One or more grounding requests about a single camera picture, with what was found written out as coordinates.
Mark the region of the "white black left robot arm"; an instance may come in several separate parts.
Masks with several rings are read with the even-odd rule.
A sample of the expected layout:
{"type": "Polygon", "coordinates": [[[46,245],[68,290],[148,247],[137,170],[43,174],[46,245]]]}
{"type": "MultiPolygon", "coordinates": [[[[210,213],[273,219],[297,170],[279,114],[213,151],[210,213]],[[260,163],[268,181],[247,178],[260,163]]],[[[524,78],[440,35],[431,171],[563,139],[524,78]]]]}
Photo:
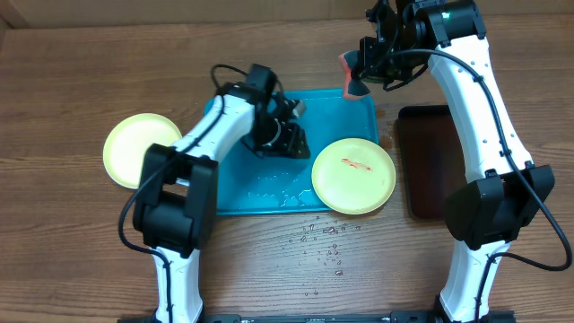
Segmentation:
{"type": "Polygon", "coordinates": [[[299,100],[285,97],[271,68],[253,64],[242,82],[217,84],[213,105],[198,124],[171,146],[145,152],[138,189],[120,216],[133,216],[152,256],[159,303],[150,322],[199,322],[204,304],[198,287],[200,251],[216,216],[219,165],[242,142],[259,158],[308,159],[299,100]]]}

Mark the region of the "yellow-green plate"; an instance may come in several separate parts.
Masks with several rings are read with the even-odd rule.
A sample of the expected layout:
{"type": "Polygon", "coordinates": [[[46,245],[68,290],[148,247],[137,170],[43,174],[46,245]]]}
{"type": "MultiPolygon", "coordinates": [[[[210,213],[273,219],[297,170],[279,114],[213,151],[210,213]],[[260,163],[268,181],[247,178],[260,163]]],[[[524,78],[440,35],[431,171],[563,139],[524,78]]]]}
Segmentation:
{"type": "Polygon", "coordinates": [[[311,181],[318,198],[342,214],[380,208],[396,186],[396,167],[379,145],[360,138],[331,143],[314,161],[311,181]]]}
{"type": "Polygon", "coordinates": [[[152,144],[170,146],[181,138],[178,127],[162,115],[142,113],[126,118],[111,130],[104,143],[105,171],[119,186],[136,189],[147,149],[152,144]]]}

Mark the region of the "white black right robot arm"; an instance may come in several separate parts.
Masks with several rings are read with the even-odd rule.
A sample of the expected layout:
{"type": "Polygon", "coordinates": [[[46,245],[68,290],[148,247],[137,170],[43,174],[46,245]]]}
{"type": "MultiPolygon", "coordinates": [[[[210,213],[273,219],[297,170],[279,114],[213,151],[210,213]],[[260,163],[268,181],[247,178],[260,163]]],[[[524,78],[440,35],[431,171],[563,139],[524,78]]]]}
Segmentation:
{"type": "Polygon", "coordinates": [[[393,91],[430,72],[443,91],[460,140],[465,185],[445,202],[455,241],[445,287],[435,301],[437,322],[510,322],[490,311],[499,262],[536,214],[555,183],[518,138],[491,68],[487,30],[473,1],[379,1],[365,13],[375,33],[342,54],[344,96],[369,93],[370,83],[393,91]]]}

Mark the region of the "red black sponge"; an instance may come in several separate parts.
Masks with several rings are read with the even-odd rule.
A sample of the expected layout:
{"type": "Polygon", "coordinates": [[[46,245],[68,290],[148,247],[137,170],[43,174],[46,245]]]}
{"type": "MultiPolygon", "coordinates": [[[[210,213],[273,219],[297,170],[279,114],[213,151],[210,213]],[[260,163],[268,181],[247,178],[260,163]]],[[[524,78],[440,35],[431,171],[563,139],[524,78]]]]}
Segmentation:
{"type": "Polygon", "coordinates": [[[360,52],[358,50],[345,52],[338,57],[338,61],[345,74],[343,97],[347,100],[361,100],[369,95],[370,89],[355,71],[360,65],[360,52]]]}

